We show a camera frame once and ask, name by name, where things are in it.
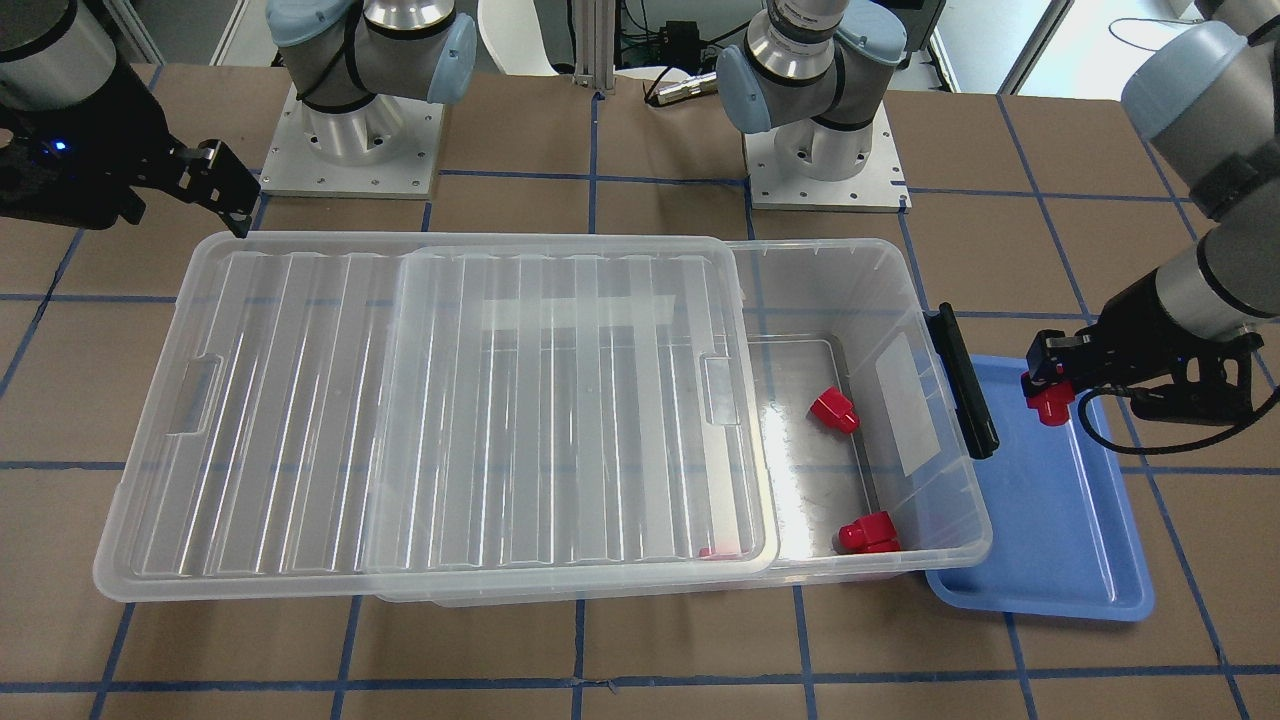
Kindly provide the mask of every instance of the plastic storage box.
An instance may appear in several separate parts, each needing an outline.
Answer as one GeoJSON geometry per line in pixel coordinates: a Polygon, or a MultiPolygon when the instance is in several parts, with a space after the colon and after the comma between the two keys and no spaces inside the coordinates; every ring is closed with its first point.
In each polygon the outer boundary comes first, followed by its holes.
{"type": "Polygon", "coordinates": [[[118,600],[471,605],[869,579],[989,546],[888,243],[221,233],[95,578],[118,600]],[[852,439],[808,415],[831,384],[852,439]],[[904,551],[836,555],[879,509],[904,551]]]}

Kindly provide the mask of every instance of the red plastic piece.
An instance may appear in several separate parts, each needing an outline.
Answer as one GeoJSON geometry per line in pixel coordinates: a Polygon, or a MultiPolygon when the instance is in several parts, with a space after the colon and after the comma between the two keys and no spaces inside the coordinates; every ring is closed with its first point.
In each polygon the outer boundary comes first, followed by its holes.
{"type": "Polygon", "coordinates": [[[840,528],[837,534],[840,547],[849,552],[899,552],[902,546],[897,542],[897,528],[888,512],[881,510],[870,515],[864,515],[850,525],[840,528]]]}
{"type": "Polygon", "coordinates": [[[1042,389],[1034,397],[1028,397],[1027,406],[1039,414],[1041,423],[1056,428],[1071,419],[1073,401],[1075,391],[1071,389],[1071,383],[1057,383],[1042,389]]]}
{"type": "Polygon", "coordinates": [[[813,401],[809,407],[814,415],[828,428],[835,428],[842,433],[852,433],[863,421],[854,413],[854,401],[845,397],[840,388],[828,387],[813,401]]]}

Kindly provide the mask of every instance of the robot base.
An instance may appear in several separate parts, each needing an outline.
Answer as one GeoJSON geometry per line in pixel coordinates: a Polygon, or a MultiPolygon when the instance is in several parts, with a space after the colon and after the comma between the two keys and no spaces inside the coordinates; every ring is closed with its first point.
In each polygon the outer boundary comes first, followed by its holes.
{"type": "Polygon", "coordinates": [[[788,172],[773,141],[778,129],[744,136],[746,167],[751,176],[751,206],[758,210],[842,210],[897,213],[911,206],[897,145],[881,105],[872,120],[876,145],[867,165],[844,181],[819,181],[788,172]]]}
{"type": "Polygon", "coordinates": [[[289,87],[260,178],[262,192],[292,197],[430,200],[444,105],[393,97],[404,127],[396,151],[376,164],[340,165],[310,147],[302,104],[289,87]]]}

